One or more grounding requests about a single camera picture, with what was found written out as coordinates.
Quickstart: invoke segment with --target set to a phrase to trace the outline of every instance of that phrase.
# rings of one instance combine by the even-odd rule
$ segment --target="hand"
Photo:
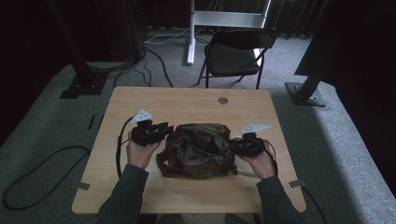
[[[152,153],[155,149],[160,146],[161,141],[149,145],[147,147],[142,147],[132,141],[131,133],[128,133],[129,143],[126,146],[126,154],[128,156],[128,164],[132,164],[142,169],[146,169],[149,165]]]
[[[268,147],[268,143],[264,141],[265,148]],[[241,157],[244,161],[247,161],[251,168],[253,168],[254,174],[259,177],[259,179],[263,180],[265,178],[271,177],[275,175],[275,168],[270,156],[263,151],[258,157],[250,158],[250,157]]]

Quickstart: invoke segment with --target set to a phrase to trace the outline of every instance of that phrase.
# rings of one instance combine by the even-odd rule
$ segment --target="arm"
[[[249,163],[256,176],[262,180],[257,184],[257,189],[262,198],[264,223],[305,223],[276,176],[270,156],[263,152],[256,158],[240,158]]]
[[[111,196],[102,204],[98,224],[137,223],[142,206],[143,191],[149,173],[145,171],[151,155],[161,142],[142,147],[129,141],[126,147],[128,164]]]

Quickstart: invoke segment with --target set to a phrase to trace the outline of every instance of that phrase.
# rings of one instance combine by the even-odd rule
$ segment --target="gray carpet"
[[[181,30],[150,31],[148,35],[177,33]],[[161,43],[165,39],[156,39]],[[271,92],[276,113],[289,147],[297,176],[307,183],[329,223],[394,223],[396,200],[378,172],[353,122],[339,101],[334,87],[321,83],[318,87],[331,110],[293,105],[285,82],[305,81],[294,76],[310,39],[281,36],[266,54],[261,89]],[[204,82],[194,86],[204,59],[204,44],[197,41],[195,62],[186,65],[188,40],[175,38],[164,44],[146,47],[163,58],[167,73],[175,87],[203,88]],[[117,86],[147,86],[149,71],[151,86],[169,87],[162,65],[147,51],[147,60],[120,76],[112,72],[103,93],[98,96],[79,96],[76,100],[61,100],[59,96],[74,78],[69,65],[59,72],[36,100],[29,113],[0,149],[0,192],[15,179],[32,170],[59,148],[73,145],[91,148],[101,117]],[[89,63],[92,66],[111,67],[119,63]],[[210,88],[254,89],[256,77],[212,78]],[[92,116],[95,119],[90,128]],[[13,206],[34,203],[45,195],[62,175],[84,154],[71,148],[54,158],[15,187],[8,194]],[[39,205],[22,211],[9,211],[0,206],[0,223],[95,223],[95,215],[76,215],[71,205],[81,179],[86,157]],[[307,209],[303,216],[308,223],[323,223],[317,208],[304,194]]]

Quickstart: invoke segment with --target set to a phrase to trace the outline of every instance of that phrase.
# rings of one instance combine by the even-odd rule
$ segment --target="person's left hand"
[[[160,146],[161,141],[146,147],[142,147],[131,139],[131,133],[128,133],[128,138],[129,143],[128,146],[126,146],[128,164],[146,169],[146,167],[149,165],[152,153],[154,153],[155,149]]]

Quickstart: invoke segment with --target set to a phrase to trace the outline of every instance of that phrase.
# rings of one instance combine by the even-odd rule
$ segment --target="sleeve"
[[[126,164],[111,196],[102,204],[98,224],[137,223],[149,173]]]
[[[276,175],[260,181],[257,188],[262,199],[264,223],[306,223],[294,208]]]

